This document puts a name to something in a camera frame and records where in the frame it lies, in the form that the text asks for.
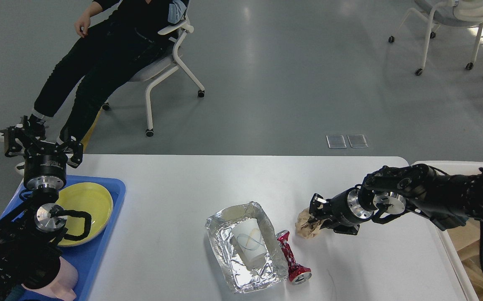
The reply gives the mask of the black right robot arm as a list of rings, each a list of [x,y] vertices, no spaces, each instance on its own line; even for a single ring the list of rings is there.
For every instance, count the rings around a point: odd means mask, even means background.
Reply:
[[[471,176],[450,175],[434,166],[383,166],[363,182],[330,199],[314,194],[303,226],[356,235],[360,224],[386,224],[414,213],[444,231],[480,222],[480,266],[483,272],[483,167]]]

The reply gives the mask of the person bare hand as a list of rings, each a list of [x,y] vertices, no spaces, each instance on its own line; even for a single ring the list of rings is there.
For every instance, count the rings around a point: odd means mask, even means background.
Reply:
[[[85,10],[82,15],[75,21],[74,29],[77,35],[85,38],[88,35],[88,28],[90,26],[91,15],[88,10]]]

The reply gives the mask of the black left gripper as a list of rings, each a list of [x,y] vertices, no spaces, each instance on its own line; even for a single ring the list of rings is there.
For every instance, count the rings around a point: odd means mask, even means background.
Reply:
[[[41,143],[23,116],[19,124],[4,129],[4,156],[25,158],[23,183],[29,190],[49,187],[60,190],[66,185],[66,164],[77,168],[83,161],[83,143],[65,128],[58,151],[52,143]]]

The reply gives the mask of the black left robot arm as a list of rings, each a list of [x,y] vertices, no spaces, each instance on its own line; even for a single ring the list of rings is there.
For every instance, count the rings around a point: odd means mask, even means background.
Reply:
[[[39,289],[52,282],[62,269],[58,244],[82,240],[92,227],[89,213],[56,204],[67,183],[66,166],[82,162],[82,143],[73,137],[61,145],[42,141],[27,116],[3,135],[5,156],[25,158],[25,188],[21,204],[0,219],[0,301],[17,285]]]

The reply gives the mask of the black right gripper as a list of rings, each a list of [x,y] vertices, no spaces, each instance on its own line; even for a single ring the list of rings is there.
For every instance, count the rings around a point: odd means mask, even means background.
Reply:
[[[350,188],[333,197],[330,204],[321,195],[314,193],[308,208],[310,215],[308,221],[328,219],[322,223],[321,229],[331,229],[336,234],[357,235],[360,224],[373,217],[372,210],[360,205],[359,192],[359,188]]]

